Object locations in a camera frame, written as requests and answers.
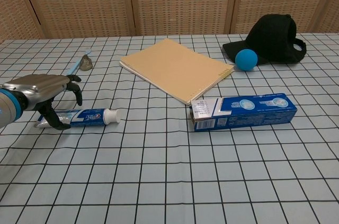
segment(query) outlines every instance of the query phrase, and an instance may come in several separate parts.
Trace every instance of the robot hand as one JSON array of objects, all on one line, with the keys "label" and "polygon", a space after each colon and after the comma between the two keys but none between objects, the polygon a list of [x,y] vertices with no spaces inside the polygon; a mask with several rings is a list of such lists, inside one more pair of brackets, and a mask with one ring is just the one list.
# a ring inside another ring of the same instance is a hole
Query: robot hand
[{"label": "robot hand", "polygon": [[73,91],[76,102],[82,105],[80,82],[76,75],[27,75],[9,81],[0,88],[0,128],[19,119],[23,111],[39,111],[47,122],[57,130],[69,129],[70,125],[60,122],[52,108],[55,96],[64,90]]}]

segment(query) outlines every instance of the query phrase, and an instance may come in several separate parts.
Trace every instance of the blue ball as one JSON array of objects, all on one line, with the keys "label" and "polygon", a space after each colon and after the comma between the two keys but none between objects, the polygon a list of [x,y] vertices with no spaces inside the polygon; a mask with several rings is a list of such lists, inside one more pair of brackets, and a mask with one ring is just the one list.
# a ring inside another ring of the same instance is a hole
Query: blue ball
[{"label": "blue ball", "polygon": [[258,62],[258,56],[251,49],[241,50],[235,57],[235,64],[239,69],[248,71],[253,69]]}]

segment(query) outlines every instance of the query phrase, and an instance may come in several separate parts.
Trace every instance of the toothpaste logo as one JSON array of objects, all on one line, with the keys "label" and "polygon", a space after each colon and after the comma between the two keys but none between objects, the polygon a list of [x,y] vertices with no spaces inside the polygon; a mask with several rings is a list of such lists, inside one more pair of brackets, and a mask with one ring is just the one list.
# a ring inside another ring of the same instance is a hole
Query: toothpaste logo
[{"label": "toothpaste logo", "polygon": [[86,116],[86,120],[96,120],[100,119],[101,115],[100,114],[88,114]]},{"label": "toothpaste logo", "polygon": [[249,100],[241,100],[240,106],[244,109],[247,109],[247,110],[252,110],[255,107],[254,103],[252,101],[249,101]]},{"label": "toothpaste logo", "polygon": [[287,107],[288,106],[288,102],[286,100],[284,100],[283,98],[274,98],[272,101],[278,107]]}]

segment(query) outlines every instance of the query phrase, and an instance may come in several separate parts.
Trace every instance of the tan notebook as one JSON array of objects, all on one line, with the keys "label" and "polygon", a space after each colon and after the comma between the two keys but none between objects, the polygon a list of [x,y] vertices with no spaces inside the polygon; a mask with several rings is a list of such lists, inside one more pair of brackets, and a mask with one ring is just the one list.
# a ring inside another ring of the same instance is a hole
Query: tan notebook
[{"label": "tan notebook", "polygon": [[233,71],[233,65],[196,53],[170,39],[121,58],[120,65],[185,104]]}]

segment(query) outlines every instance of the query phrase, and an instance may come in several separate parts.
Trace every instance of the cap brim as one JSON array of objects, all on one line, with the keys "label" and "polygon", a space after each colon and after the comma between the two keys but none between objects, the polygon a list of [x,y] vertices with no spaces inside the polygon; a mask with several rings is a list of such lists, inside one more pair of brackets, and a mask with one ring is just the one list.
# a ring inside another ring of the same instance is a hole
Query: cap brim
[{"label": "cap brim", "polygon": [[237,54],[241,50],[249,48],[244,40],[225,43],[222,45],[222,47],[224,48],[224,51],[227,54],[228,58],[231,59],[231,61],[234,63],[235,63],[235,57],[237,56]]},{"label": "cap brim", "polygon": [[[226,55],[228,56],[228,58],[234,63],[235,63],[235,57],[237,56],[237,54],[240,51],[242,51],[243,49],[251,49],[247,45],[245,40],[225,43],[225,44],[222,45],[222,47],[224,48],[224,51],[225,51]],[[267,64],[268,62],[270,62],[267,59],[260,57],[258,54],[257,54],[257,56],[258,56],[257,65]]]}]

